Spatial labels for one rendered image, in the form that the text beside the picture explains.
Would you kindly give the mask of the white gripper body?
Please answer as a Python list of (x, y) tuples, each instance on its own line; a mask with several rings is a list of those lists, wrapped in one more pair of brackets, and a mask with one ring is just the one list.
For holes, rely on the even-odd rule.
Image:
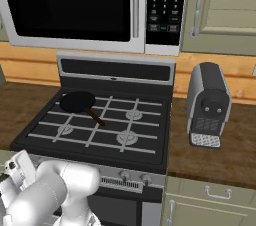
[(0, 174), (0, 198), (4, 207), (8, 208), (18, 194), (19, 189), (16, 187), (12, 178), (8, 174)]

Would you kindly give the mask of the silver stove knob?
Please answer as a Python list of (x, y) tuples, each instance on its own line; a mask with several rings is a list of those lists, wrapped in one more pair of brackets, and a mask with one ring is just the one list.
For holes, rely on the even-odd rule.
[(130, 174), (125, 171), (125, 170), (122, 170), (120, 173), (120, 178), (123, 180), (123, 181), (126, 181), (126, 180), (129, 180), (130, 179)]
[(144, 183), (144, 185), (150, 185), (152, 183), (151, 177), (148, 174), (142, 174), (141, 180)]

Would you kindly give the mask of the black and silver stove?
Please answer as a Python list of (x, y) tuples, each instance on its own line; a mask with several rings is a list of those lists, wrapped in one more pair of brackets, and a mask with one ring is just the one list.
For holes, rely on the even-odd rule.
[[(61, 88), (12, 141), (34, 163), (61, 159), (99, 169), (96, 196), (163, 204), (167, 175), (175, 61), (172, 58), (60, 52)], [(92, 111), (68, 113), (60, 100), (70, 92), (95, 96)], [(125, 170), (130, 179), (123, 181)], [(142, 174), (152, 183), (144, 185)]]

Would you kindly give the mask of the black oven door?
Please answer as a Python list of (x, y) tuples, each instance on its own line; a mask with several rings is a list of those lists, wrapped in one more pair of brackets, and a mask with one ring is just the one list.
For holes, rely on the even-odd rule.
[(161, 203), (96, 195), (88, 203), (102, 226), (160, 226)]

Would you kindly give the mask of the pale green drawer front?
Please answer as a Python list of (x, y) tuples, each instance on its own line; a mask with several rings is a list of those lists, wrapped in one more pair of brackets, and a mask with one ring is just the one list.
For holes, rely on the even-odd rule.
[(166, 192), (185, 198), (256, 209), (256, 190), (169, 176)]

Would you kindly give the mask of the black microwave door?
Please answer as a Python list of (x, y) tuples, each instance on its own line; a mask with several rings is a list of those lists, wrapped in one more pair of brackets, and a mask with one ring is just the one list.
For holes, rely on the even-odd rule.
[(133, 38), (133, 0), (0, 0), (13, 46), (143, 53), (146, 0), (139, 0)]

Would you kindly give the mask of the pale green base cupboard door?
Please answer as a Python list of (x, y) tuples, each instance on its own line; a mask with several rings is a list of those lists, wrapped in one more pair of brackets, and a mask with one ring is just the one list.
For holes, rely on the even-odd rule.
[(256, 226), (256, 209), (166, 194), (162, 224), (169, 217), (169, 201), (175, 201), (172, 226)]

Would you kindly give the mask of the silver and black microwave oven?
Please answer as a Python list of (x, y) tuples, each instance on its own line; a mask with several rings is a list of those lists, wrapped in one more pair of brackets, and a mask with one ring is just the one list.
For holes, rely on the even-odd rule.
[(185, 0), (0, 0), (14, 46), (177, 56)]

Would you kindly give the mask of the grey and black coffee machine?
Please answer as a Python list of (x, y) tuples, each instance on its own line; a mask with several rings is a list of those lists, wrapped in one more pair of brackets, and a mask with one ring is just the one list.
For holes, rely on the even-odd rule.
[(221, 148), (232, 97), (221, 67), (203, 62), (193, 68), (186, 99), (186, 127), (191, 146)]

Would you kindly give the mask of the pale green wall cupboard door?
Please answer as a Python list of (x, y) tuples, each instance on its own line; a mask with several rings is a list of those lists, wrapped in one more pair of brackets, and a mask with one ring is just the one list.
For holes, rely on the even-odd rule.
[(256, 0), (202, 0), (198, 34), (190, 37), (196, 0), (186, 0), (182, 50), (256, 56)]

